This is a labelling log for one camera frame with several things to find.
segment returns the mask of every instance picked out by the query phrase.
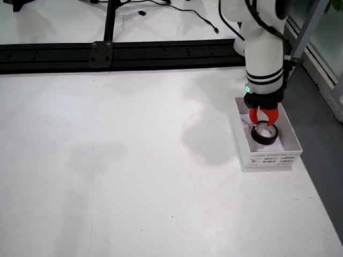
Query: white table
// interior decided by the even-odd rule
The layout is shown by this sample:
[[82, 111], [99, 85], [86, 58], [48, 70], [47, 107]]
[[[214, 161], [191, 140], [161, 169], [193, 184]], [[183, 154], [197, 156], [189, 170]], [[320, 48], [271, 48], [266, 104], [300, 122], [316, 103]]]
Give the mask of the white table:
[[[221, 33], [125, 6], [115, 40], [232, 35], [215, 0], [185, 4]], [[0, 43], [101, 40], [103, 8], [0, 3]], [[301, 160], [242, 172], [228, 108], [244, 83], [241, 68], [1, 76], [0, 256], [342, 256]]]

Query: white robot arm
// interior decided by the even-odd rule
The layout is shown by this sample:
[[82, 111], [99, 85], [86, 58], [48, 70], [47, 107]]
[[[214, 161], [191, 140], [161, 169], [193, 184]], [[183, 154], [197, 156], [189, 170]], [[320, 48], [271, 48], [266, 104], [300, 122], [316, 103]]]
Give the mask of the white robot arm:
[[269, 117], [269, 125], [278, 118], [278, 102], [283, 98], [283, 32], [291, 0], [219, 0], [222, 15], [241, 22], [234, 48], [245, 57], [248, 83], [244, 97], [250, 118], [257, 123], [257, 108]]

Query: roll of tape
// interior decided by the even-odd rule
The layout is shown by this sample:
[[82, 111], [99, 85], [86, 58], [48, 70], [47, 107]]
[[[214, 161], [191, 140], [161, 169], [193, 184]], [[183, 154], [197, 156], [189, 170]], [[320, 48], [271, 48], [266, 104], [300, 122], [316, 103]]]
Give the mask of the roll of tape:
[[[262, 132], [266, 130], [269, 132], [270, 136], [262, 135]], [[260, 143], [261, 145], [271, 145], [278, 138], [279, 130], [275, 125], [268, 126], [268, 122], [265, 120], [260, 120], [256, 125], [251, 129], [252, 138]]]

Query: white box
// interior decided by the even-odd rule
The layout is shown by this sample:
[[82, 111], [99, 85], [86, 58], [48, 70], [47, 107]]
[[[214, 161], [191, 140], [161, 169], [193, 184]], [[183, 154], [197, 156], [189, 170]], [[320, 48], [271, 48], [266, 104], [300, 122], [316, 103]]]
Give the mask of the white box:
[[[232, 101], [230, 117], [244, 167], [290, 167], [302, 153], [302, 148], [281, 104], [279, 104], [279, 119], [275, 123], [279, 129], [279, 136], [270, 146], [261, 145], [251, 137], [253, 123], [250, 121], [249, 109], [242, 97], [236, 97]], [[258, 118], [268, 120], [260, 110]]]

